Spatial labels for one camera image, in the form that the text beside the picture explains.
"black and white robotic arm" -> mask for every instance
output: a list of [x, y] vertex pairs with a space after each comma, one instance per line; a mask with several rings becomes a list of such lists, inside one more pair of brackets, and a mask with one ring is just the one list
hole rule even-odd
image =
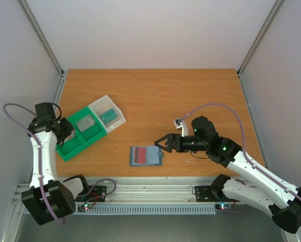
[[296, 233], [301, 225], [301, 187], [297, 188], [260, 165], [242, 151], [231, 139], [220, 137], [214, 125], [201, 116], [192, 121], [194, 135], [188, 135], [184, 121], [174, 120], [182, 134], [167, 134], [155, 141], [155, 145], [167, 152], [204, 151], [215, 163], [235, 171], [252, 182], [257, 188], [247, 187], [226, 175], [219, 175], [211, 185], [214, 196], [223, 195], [255, 207], [272, 217], [282, 229]]
[[67, 119], [55, 116], [52, 103], [37, 104], [35, 110], [36, 117], [28, 128], [35, 136], [31, 137], [33, 175], [30, 189], [22, 193], [22, 202], [35, 221], [42, 225], [56, 217], [62, 218], [74, 213], [75, 198], [79, 193], [87, 192], [89, 189], [86, 179], [81, 174], [64, 182], [58, 180], [55, 148], [71, 135], [73, 126]]

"white wall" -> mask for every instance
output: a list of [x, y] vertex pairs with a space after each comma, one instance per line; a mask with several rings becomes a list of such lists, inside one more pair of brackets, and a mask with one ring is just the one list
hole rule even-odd
[[[51, 101], [58, 73], [18, 1], [0, 0], [0, 235], [18, 183], [27, 182], [32, 168], [30, 139], [2, 111], [7, 102], [34, 110]], [[26, 112], [10, 108], [24, 125]]]
[[242, 79], [266, 163], [301, 186], [301, 0], [285, 1]]
[[28, 0], [64, 69], [238, 69], [274, 0]]

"wooden table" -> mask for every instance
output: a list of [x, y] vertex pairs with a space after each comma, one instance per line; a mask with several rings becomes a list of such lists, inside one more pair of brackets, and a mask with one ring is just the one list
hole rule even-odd
[[[235, 70], [70, 70], [60, 101], [67, 117], [104, 95], [122, 110], [127, 122], [68, 162], [57, 155], [59, 176], [215, 176], [234, 172], [190, 153], [165, 153], [162, 166], [129, 166], [129, 148], [153, 145], [167, 133], [179, 133], [173, 120], [209, 102], [232, 107], [241, 117], [249, 154], [263, 163]], [[221, 136], [241, 142], [239, 124], [222, 107], [206, 107], [189, 116], [206, 116]], [[204, 153], [196, 155], [205, 157]]]

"gray floor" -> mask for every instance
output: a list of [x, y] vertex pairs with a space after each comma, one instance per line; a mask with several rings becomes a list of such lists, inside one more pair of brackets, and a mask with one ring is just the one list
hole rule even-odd
[[16, 241], [80, 242], [278, 242], [285, 241], [270, 217], [250, 208], [239, 214], [217, 215], [121, 215], [66, 218], [66, 226], [55, 222], [36, 224], [24, 215]]

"green box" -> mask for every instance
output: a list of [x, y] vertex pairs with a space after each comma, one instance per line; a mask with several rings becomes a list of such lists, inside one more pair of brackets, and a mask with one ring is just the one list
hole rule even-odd
[[[81, 132], [76, 123], [85, 118], [87, 115], [90, 115], [93, 118], [95, 124]], [[88, 146], [92, 145], [94, 142], [101, 139], [107, 134], [104, 126], [101, 124], [99, 119], [95, 116], [95, 114], [90, 110], [89, 107], [85, 107], [79, 112], [71, 115], [68, 118], [68, 121], [74, 127], [75, 135], [73, 138], [66, 141], [62, 146], [58, 145], [56, 147], [57, 152], [64, 161], [68, 161], [74, 156], [78, 155]]]

